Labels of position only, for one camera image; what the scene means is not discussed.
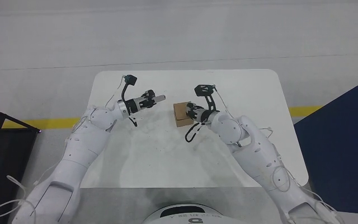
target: concrete floor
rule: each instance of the concrete floor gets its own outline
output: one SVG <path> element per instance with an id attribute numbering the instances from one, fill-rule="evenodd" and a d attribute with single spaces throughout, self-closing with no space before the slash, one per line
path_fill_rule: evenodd
<path id="1" fill-rule="evenodd" d="M 0 111 L 79 117 L 99 72 L 159 69 L 269 68 L 289 106 L 324 105 L 358 83 L 357 11 L 354 0 L 0 0 Z M 25 185 L 69 134 L 39 135 Z"/>

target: tabletop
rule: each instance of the tabletop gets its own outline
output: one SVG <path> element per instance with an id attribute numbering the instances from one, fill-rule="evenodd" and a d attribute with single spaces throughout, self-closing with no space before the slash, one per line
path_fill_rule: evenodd
<path id="1" fill-rule="evenodd" d="M 246 115 L 259 128 L 271 127 L 269 140 L 297 181 L 304 185 L 308 173 L 277 74 L 269 69 L 183 70 L 183 71 L 106 71 L 93 83 L 88 106 L 105 106 L 120 99 L 122 75 L 138 78 L 129 86 L 126 99 L 139 97 L 146 90 L 166 100 L 134 114 L 138 127 L 129 119 L 114 126 L 109 142 L 89 167 L 81 188 L 192 188 L 219 186 L 259 186 L 232 157 L 226 145 L 203 127 L 191 143 L 184 135 L 190 126 L 177 128 L 173 104 L 192 101 L 206 107 L 194 88 L 215 84 L 234 116 Z M 218 94 L 216 108 L 224 110 Z"/>

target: white cable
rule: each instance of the white cable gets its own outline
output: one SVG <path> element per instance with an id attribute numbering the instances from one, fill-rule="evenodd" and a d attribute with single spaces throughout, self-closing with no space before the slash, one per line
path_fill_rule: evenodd
<path id="1" fill-rule="evenodd" d="M 7 204 L 10 204 L 10 203 L 13 203 L 13 202 L 18 202 L 18 203 L 17 203 L 17 206 L 16 206 L 13 210 L 10 210 L 10 211 L 8 211 L 8 212 L 6 212 L 6 213 L 4 213 L 4 214 L 1 214 L 0 217 L 6 216 L 7 214 L 12 213 L 13 211 L 17 210 L 20 206 L 22 206 L 22 204 L 23 204 L 24 202 L 26 202 L 26 203 L 28 203 L 28 204 L 31 206 L 31 208 L 32 208 L 32 210 L 33 210 L 33 212 L 34 212 L 34 224 L 36 224 L 36 208 L 35 208 L 35 206 L 34 206 L 31 202 L 29 202 L 28 200 L 25 200 L 25 197 L 26 197 L 26 188 L 25 188 L 19 181 L 17 181 L 15 178 L 13 178 L 12 176 L 7 175 L 6 178 L 9 179 L 9 180 L 10 180 L 11 182 L 13 182 L 14 184 L 16 184 L 17 186 L 19 186 L 19 187 L 23 190 L 23 196 L 22 196 L 22 199 L 10 200 L 10 201 L 8 201 L 8 202 L 5 202 L 5 203 L 3 203 L 3 204 L 0 204 L 0 207 L 3 207 L 3 206 L 5 206 L 5 205 L 7 205 Z"/>
<path id="2" fill-rule="evenodd" d="M 290 178 L 289 178 L 289 187 L 288 187 L 287 190 L 281 190 L 281 189 L 276 185 L 276 183 L 274 182 L 275 171 L 276 171 L 276 169 L 278 169 L 279 167 L 284 168 L 285 171 L 287 172 L 287 174 L 289 175 L 289 177 L 291 177 L 291 178 L 293 179 L 293 181 L 294 181 L 301 189 L 303 189 L 303 190 L 305 190 L 305 191 L 307 191 L 307 192 L 310 192 L 310 193 L 316 195 L 316 196 L 319 198 L 319 200 L 317 200 L 316 203 L 315 203 L 315 205 L 314 205 L 315 211 L 317 210 L 317 204 L 318 204 L 318 203 L 321 203 L 327 210 L 329 210 L 329 211 L 334 211 L 334 212 L 335 212 L 336 217 L 339 217 L 339 219 L 337 218 L 337 220 L 338 220 L 338 222 L 339 222 L 340 224 L 345 224 L 345 221 L 344 221 L 343 218 L 338 214 L 337 210 L 335 210 L 332 206 L 330 206 L 329 204 L 327 204 L 326 202 L 324 202 L 323 199 L 321 198 L 321 196 L 319 196 L 317 193 L 315 193 L 315 192 L 313 192 L 313 191 L 310 191 L 310 190 L 308 190 L 308 189 L 302 187 L 302 186 L 297 182 L 297 180 L 293 177 L 292 173 L 286 168 L 286 166 L 285 166 L 283 163 L 282 163 L 281 166 L 277 166 L 277 167 L 274 169 L 273 173 L 272 173 L 272 183 L 273 183 L 273 185 L 275 186 L 276 189 L 278 189 L 278 190 L 281 191 L 281 192 L 287 192 L 287 191 L 290 189 L 290 186 L 291 186 L 291 179 L 290 179 Z"/>
<path id="3" fill-rule="evenodd" d="M 47 168 L 47 170 L 45 170 L 45 171 L 43 172 L 43 174 L 40 176 L 40 178 L 39 178 L 37 181 L 34 182 L 34 186 L 36 186 L 36 185 L 39 184 L 39 182 L 41 181 L 41 179 L 43 178 L 43 176 L 46 174 L 47 171 L 51 170 L 52 168 L 54 168 L 55 166 L 57 166 L 57 164 L 59 164 L 59 163 L 61 162 L 63 156 L 65 155 L 66 145 L 67 145 L 67 144 L 65 144 L 65 147 L 64 147 L 64 149 L 63 149 L 63 153 L 62 153 L 62 156 L 61 156 L 60 160 L 59 160 L 58 162 L 56 162 L 55 164 L 53 164 L 52 166 L 50 166 L 49 168 Z"/>
<path id="4" fill-rule="evenodd" d="M 271 128 L 271 127 L 267 127 L 267 128 L 260 128 L 260 130 L 268 130 L 269 132 L 271 132 L 267 138 L 269 138 L 273 133 L 274 133 L 274 130 Z"/>
<path id="5" fill-rule="evenodd" d="M 117 89 L 114 91 L 114 93 L 113 93 L 113 95 L 111 96 L 111 98 L 107 101 L 107 103 L 106 103 L 106 105 L 105 105 L 105 108 L 107 107 L 107 104 L 112 100 L 112 98 L 113 98 L 114 95 L 116 94 L 116 92 L 117 92 L 117 90 L 119 89 L 119 87 L 121 87 L 123 78 L 124 78 L 124 76 L 122 76 L 121 83 L 119 84 L 119 86 L 117 87 Z"/>
<path id="6" fill-rule="evenodd" d="M 230 116 L 231 116 L 232 118 L 234 118 L 234 116 L 230 113 L 228 107 L 226 106 L 226 104 L 225 104 L 225 102 L 224 102 L 222 96 L 220 95 L 219 91 L 218 91 L 216 88 L 215 88 L 215 91 L 216 91 L 216 93 L 219 95 L 220 99 L 222 100 L 222 102 L 223 102 L 223 104 L 224 104 L 224 107 L 225 107 L 225 111 L 226 111 L 228 114 L 230 114 Z"/>

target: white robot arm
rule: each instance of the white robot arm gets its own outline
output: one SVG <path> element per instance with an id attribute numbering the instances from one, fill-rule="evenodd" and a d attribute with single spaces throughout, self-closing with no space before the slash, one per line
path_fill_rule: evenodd
<path id="1" fill-rule="evenodd" d="M 149 90 L 139 98 L 125 101 L 124 92 L 135 81 L 134 76 L 125 76 L 122 100 L 115 102 L 111 108 L 88 108 L 74 126 L 66 140 L 62 160 L 52 174 L 26 198 L 36 209 L 36 223 L 69 223 L 79 204 L 81 181 L 88 167 L 105 148 L 116 121 L 130 118 L 130 114 L 151 108 L 165 99 L 164 95 L 156 97 L 153 90 Z M 25 203 L 12 223 L 31 223 L 33 219 L 34 210 Z"/>
<path id="2" fill-rule="evenodd" d="M 308 207 L 300 218 L 312 218 L 310 223 L 323 220 L 327 223 L 340 224 L 338 215 L 324 204 L 305 194 L 285 168 L 275 146 L 256 127 L 247 116 L 233 118 L 227 112 L 216 110 L 211 96 L 216 90 L 212 85 L 199 85 L 195 88 L 197 96 L 205 96 L 209 110 L 193 103 L 187 104 L 187 115 L 193 120 L 207 125 L 230 149 L 241 168 L 258 182 L 276 204 L 281 220 L 286 223 L 297 223 L 296 211 Z M 250 137 L 251 142 L 241 146 L 240 141 Z"/>

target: cardboard box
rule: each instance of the cardboard box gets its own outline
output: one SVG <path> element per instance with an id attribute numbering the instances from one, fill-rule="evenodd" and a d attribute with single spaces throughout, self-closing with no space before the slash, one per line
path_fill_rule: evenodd
<path id="1" fill-rule="evenodd" d="M 186 125 L 194 124 L 194 121 L 186 115 L 186 104 L 188 102 L 180 102 L 173 104 L 174 106 L 174 118 L 177 127 L 183 127 Z"/>

